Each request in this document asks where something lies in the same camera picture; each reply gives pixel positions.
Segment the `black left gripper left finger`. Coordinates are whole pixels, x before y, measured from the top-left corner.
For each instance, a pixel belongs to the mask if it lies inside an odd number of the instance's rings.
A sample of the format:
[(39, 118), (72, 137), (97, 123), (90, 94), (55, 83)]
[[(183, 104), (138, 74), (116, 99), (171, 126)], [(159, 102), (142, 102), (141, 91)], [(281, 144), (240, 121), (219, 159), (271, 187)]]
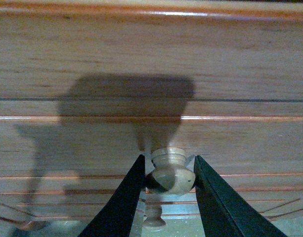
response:
[(128, 237), (144, 180), (145, 156), (139, 155), (109, 201), (79, 236)]

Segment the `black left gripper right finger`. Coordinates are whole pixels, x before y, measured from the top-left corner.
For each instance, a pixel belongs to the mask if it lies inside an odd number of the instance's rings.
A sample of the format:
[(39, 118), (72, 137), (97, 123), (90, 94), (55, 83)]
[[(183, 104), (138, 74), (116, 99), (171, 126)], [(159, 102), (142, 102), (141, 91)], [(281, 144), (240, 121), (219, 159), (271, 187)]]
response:
[(205, 236), (284, 237), (201, 156), (195, 157), (195, 190)]

